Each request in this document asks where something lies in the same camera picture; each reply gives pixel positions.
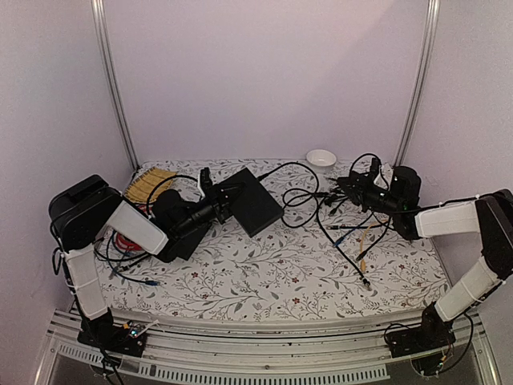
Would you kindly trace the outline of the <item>black TP-Link network switch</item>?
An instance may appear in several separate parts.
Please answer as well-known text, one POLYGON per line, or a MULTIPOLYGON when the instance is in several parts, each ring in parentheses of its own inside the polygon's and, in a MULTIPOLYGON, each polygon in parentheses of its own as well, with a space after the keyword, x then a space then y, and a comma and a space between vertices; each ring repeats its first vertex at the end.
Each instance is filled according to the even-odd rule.
POLYGON ((230 211, 249 237, 255 237, 284 216, 283 208, 248 168, 220 185, 238 188, 230 211))

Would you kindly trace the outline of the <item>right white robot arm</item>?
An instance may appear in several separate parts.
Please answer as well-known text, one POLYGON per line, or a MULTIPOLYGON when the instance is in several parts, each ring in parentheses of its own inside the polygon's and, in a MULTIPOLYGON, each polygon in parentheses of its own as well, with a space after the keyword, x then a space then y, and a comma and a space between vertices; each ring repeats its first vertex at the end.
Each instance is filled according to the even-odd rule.
POLYGON ((455 319, 484 302, 512 275, 512 192, 502 188, 422 207, 422 181, 415 170, 396 167, 378 185, 382 177, 381 166, 372 164, 367 172, 351 170, 338 177, 336 184, 362 210, 389 216, 406 241, 453 237, 470 242, 453 247, 458 256, 473 257, 467 271, 425 307, 419 326, 401 326, 384 335, 395 358, 448 347, 455 341, 455 319))

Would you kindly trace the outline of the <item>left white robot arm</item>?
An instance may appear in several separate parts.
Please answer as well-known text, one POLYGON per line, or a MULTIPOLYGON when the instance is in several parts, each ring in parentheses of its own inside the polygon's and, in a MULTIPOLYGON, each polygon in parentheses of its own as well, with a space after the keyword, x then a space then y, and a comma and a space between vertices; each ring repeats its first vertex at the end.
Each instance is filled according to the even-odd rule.
POLYGON ((213 184, 208 170, 200 173, 199 201, 186 201, 173 189, 162 192, 155 212, 142 211, 92 175, 52 199, 50 232, 59 245, 60 262, 81 321, 80 343, 101 352, 141 357, 146 328, 132 323, 117 326, 107 306, 96 269, 96 241, 106 227, 135 242, 143 251, 163 262, 188 260, 213 221, 225 222, 242 184, 213 184))

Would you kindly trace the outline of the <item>white bowl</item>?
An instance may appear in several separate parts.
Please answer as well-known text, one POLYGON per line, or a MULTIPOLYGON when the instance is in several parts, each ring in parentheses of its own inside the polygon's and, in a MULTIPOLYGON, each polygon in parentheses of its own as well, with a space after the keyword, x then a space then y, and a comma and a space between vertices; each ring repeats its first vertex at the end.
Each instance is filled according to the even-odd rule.
POLYGON ((305 156, 306 161, 314 168, 332 168, 337 163, 337 157, 325 149, 314 149, 305 156))

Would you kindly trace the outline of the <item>aluminium front rail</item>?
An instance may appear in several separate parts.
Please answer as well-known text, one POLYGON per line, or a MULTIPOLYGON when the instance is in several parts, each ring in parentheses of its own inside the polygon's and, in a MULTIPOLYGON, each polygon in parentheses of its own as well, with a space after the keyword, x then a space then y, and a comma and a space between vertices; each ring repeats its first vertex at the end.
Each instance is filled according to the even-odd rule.
POLYGON ((139 358, 119 357, 127 384, 499 384, 476 313, 454 323, 445 371, 418 372, 433 351, 394 357, 384 340, 393 324, 416 326, 416 310, 318 321, 230 322, 115 310, 116 322, 148 325, 139 358))

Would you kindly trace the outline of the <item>right aluminium frame post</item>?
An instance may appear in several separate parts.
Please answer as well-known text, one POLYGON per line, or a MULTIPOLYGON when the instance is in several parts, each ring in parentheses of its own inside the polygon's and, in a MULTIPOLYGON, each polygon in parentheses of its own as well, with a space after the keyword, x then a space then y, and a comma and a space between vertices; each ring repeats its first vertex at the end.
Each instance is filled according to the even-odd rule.
POLYGON ((399 140, 398 150, 394 158, 394 166, 403 165, 408 152, 422 103, 422 95, 426 85, 426 79, 430 68, 430 62, 436 39, 438 17, 440 11, 439 0, 427 2, 425 26, 422 36, 421 54, 418 69, 415 76, 414 88, 410 98, 410 104, 406 113, 406 120, 399 140))

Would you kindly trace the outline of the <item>aluminium frame post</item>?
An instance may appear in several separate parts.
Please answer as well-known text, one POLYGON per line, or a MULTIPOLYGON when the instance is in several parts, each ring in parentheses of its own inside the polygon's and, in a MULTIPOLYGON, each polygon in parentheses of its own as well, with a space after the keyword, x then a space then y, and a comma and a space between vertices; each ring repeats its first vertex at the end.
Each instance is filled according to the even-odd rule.
POLYGON ((399 140, 398 150, 394 158, 394 166, 403 165, 408 152, 422 103, 422 95, 426 85, 426 79, 430 68, 430 62, 436 39, 438 17, 440 11, 439 0, 427 2, 425 26, 422 36, 421 54, 418 69, 415 76, 414 88, 410 98, 410 104, 406 113, 406 120, 399 140))
POLYGON ((128 163, 133 171, 139 168, 139 159, 136 154, 134 141, 128 126, 127 117, 123 108, 123 101, 119 84, 115 73, 115 63, 111 51, 111 44, 108 35, 105 2, 92 0, 91 10, 95 33, 99 46, 100 58, 105 73, 107 88, 111 98, 111 104, 115 114, 116 123, 119 128, 123 148, 126 152, 128 163))

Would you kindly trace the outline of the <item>left aluminium frame post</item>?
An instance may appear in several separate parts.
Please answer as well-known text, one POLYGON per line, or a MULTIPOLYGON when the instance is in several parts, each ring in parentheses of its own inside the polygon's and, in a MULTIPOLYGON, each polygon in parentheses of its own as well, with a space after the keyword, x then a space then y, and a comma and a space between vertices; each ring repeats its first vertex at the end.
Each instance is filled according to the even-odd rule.
POLYGON ((115 63, 111 51, 111 44, 108 35, 105 2, 92 0, 91 10, 95 33, 99 46, 100 58, 105 73, 107 88, 111 98, 111 104, 115 114, 116 123, 119 128, 123 148, 126 152, 128 163, 133 171, 139 168, 139 159, 136 154, 134 141, 128 126, 127 117, 123 108, 123 101, 119 84, 115 73, 115 63))

